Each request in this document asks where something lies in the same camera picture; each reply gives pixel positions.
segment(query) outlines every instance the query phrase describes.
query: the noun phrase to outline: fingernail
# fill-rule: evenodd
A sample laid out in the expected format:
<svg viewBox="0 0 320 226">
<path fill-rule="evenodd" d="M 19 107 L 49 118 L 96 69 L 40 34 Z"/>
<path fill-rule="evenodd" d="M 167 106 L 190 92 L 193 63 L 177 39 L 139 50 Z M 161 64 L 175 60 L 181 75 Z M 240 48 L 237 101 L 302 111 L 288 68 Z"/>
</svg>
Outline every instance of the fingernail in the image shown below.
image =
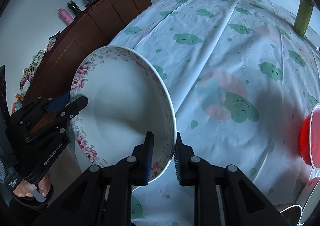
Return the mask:
<svg viewBox="0 0 320 226">
<path fill-rule="evenodd" d="M 44 189 L 45 189 L 45 185 L 44 184 L 38 184 L 38 186 L 39 186 L 39 190 L 40 191 L 43 191 Z"/>
<path fill-rule="evenodd" d="M 34 184 L 30 184 L 28 182 L 26 182 L 24 185 L 29 191 L 34 191 L 37 189 L 37 186 L 35 186 Z"/>
<path fill-rule="evenodd" d="M 24 197 L 24 196 L 26 196 L 25 194 L 16 194 L 16 196 L 18 196 L 18 197 Z"/>
<path fill-rule="evenodd" d="M 47 191 L 41 191 L 41 195 L 42 195 L 43 197 L 46 197 L 46 196 L 47 196 Z"/>
</svg>

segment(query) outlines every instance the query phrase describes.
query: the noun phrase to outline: table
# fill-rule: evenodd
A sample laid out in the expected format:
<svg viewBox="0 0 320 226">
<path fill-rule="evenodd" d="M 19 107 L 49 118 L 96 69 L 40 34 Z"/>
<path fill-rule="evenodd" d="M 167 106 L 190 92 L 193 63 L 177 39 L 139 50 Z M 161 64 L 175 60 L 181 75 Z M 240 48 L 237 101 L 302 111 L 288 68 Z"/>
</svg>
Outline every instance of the table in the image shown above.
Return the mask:
<svg viewBox="0 0 320 226">
<path fill-rule="evenodd" d="M 268 0 L 159 0 L 110 44 L 134 49 L 161 75 L 184 144 L 211 164 L 238 166 L 273 204 L 295 202 L 319 173 L 297 137 L 320 99 L 319 35 Z M 136 225 L 193 225 L 193 188 L 174 162 L 133 193 Z"/>
</svg>

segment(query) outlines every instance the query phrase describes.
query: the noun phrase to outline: pink thermos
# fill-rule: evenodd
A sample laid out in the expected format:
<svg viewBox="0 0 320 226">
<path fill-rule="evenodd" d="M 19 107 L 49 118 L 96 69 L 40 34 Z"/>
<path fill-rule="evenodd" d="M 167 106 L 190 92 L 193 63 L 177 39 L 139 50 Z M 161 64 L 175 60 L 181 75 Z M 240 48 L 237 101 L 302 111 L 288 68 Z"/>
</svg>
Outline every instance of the pink thermos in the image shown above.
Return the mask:
<svg viewBox="0 0 320 226">
<path fill-rule="evenodd" d="M 70 25 L 73 22 L 72 16 L 65 10 L 60 8 L 58 11 L 60 18 L 67 24 Z"/>
</svg>

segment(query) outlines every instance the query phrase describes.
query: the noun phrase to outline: pink flower pattern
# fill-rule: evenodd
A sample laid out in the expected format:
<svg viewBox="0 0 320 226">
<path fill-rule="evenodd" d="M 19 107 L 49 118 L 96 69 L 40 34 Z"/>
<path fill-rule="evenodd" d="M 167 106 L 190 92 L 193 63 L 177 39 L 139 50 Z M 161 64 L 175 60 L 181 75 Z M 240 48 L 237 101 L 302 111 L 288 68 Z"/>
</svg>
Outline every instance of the pink flower pattern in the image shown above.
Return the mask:
<svg viewBox="0 0 320 226">
<path fill-rule="evenodd" d="M 91 147 L 85 146 L 82 151 L 84 155 L 93 163 L 97 159 L 97 152 L 93 150 Z"/>
<path fill-rule="evenodd" d="M 144 61 L 142 60 L 142 58 L 140 58 L 138 55 L 130 55 L 130 59 L 132 60 L 132 61 L 135 61 L 136 62 L 136 64 L 140 67 L 140 68 L 142 68 L 142 69 L 144 69 L 145 70 L 145 72 L 146 72 L 146 75 L 148 75 L 148 72 L 147 72 L 147 70 L 146 70 L 146 68 L 145 68 L 145 66 L 144 66 Z"/>
<path fill-rule="evenodd" d="M 87 145 L 87 141 L 81 135 L 79 135 L 79 133 L 75 135 L 75 138 L 81 149 L 83 149 Z"/>
<path fill-rule="evenodd" d="M 85 62 L 82 62 L 79 69 L 77 70 L 78 74 L 84 75 L 88 73 L 88 65 Z"/>
<path fill-rule="evenodd" d="M 17 103 L 13 103 L 12 108 L 11 108 L 11 114 L 13 114 L 16 111 Z"/>
<path fill-rule="evenodd" d="M 77 73 L 72 84 L 73 89 L 80 89 L 84 87 L 84 76 Z"/>
<path fill-rule="evenodd" d="M 154 162 L 150 172 L 151 179 L 156 178 L 162 170 L 163 168 L 161 167 L 160 163 L 158 161 Z"/>
</svg>

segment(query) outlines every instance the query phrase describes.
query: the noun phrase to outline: black thermos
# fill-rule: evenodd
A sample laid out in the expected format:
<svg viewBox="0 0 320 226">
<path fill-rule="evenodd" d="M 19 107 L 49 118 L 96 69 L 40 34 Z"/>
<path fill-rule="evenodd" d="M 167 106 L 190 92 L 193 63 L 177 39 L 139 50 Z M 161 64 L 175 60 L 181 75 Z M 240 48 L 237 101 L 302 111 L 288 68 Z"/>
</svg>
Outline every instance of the black thermos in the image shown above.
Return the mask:
<svg viewBox="0 0 320 226">
<path fill-rule="evenodd" d="M 68 7 L 70 8 L 70 10 L 75 14 L 75 16 L 77 16 L 78 14 L 80 14 L 81 10 L 80 10 L 79 7 L 76 5 L 76 3 L 73 2 L 72 0 L 67 3 L 67 6 L 68 6 Z"/>
</svg>

